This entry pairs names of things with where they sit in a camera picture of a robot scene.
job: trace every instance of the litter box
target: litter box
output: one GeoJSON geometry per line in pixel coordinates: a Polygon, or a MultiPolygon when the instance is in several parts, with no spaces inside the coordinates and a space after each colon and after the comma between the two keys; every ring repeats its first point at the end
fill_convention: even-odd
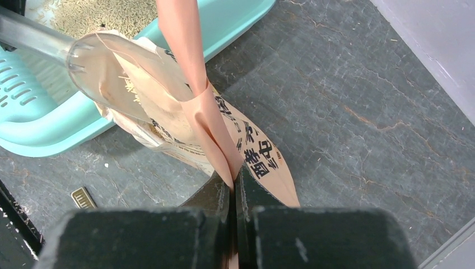
{"type": "MultiPolygon", "coordinates": [[[[274,3],[275,0],[198,0],[205,61],[214,57],[246,32],[272,8],[274,3]]],[[[157,19],[152,21],[136,38],[145,36],[156,45],[168,48],[157,23],[157,19]]],[[[31,112],[26,109],[29,109],[29,105],[33,104],[33,101],[28,103],[23,100],[21,103],[15,100],[14,96],[7,99],[10,100],[8,105],[3,105],[0,101],[0,115],[16,115],[17,112],[23,111],[30,116],[30,120],[28,117],[13,117],[13,119],[0,117],[1,147],[22,156],[52,156],[78,146],[114,125],[113,122],[99,115],[90,99],[77,89],[71,88],[71,81],[66,79],[68,77],[64,76],[60,79],[57,74],[52,74],[55,73],[54,71],[48,71],[48,68],[58,68],[58,65],[51,61],[47,62],[46,59],[35,58],[29,54],[28,48],[12,44],[15,43],[13,40],[10,42],[0,41],[19,48],[14,53],[20,54],[24,66],[26,65],[31,70],[37,70],[37,73],[33,72],[36,77],[45,77],[38,81],[47,92],[47,94],[42,92],[34,96],[38,99],[42,97],[47,101],[44,105],[30,109],[31,112]],[[54,94],[48,92],[49,86],[57,84],[64,84],[69,88],[54,94]]],[[[66,69],[62,67],[61,72],[65,73],[66,69]]],[[[2,92],[2,90],[6,91],[6,88],[1,83],[2,81],[0,81],[0,86],[2,86],[0,99],[2,95],[8,96],[8,93],[2,92]]]]}

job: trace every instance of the turquoise litter box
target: turquoise litter box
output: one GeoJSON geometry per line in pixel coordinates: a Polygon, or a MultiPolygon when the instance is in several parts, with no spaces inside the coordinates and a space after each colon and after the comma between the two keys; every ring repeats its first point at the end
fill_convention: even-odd
{"type": "MultiPolygon", "coordinates": [[[[275,1],[198,0],[205,60],[210,60],[245,33],[272,8],[275,1]]],[[[158,20],[155,19],[136,38],[145,36],[156,45],[167,48],[157,24],[158,20]]],[[[93,102],[81,92],[76,92],[66,101],[57,105],[38,86],[34,78],[28,75],[28,70],[24,72],[26,75],[22,73],[21,68],[24,70],[25,67],[21,67],[22,64],[16,62],[18,59],[10,60],[11,69],[8,72],[17,72],[18,76],[15,77],[17,80],[25,81],[25,85],[28,82],[28,85],[33,85],[36,88],[33,89],[32,86],[29,86],[31,89],[26,89],[29,90],[26,92],[14,89],[16,95],[12,95],[13,90],[8,91],[8,89],[14,85],[11,83],[6,85],[8,80],[4,85],[1,78],[1,64],[8,62],[1,61],[1,57],[5,53],[0,53],[0,86],[4,90],[4,92],[0,90],[1,147],[22,156],[52,156],[72,149],[114,125],[113,122],[102,118],[93,102]],[[22,117],[18,113],[20,110],[23,111],[22,109],[25,113],[28,112],[28,109],[31,109],[31,112],[22,117]]]]}

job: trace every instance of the litter bag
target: litter bag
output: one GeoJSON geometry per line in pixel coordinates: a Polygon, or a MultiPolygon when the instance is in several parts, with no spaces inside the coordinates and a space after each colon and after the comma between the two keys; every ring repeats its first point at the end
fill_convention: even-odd
{"type": "Polygon", "coordinates": [[[70,72],[73,81],[103,117],[140,143],[208,175],[216,170],[230,188],[246,162],[254,178],[283,204],[300,205],[287,164],[272,141],[211,83],[195,97],[171,51],[116,31],[86,35],[73,50],[69,64],[82,70],[70,72]]]}

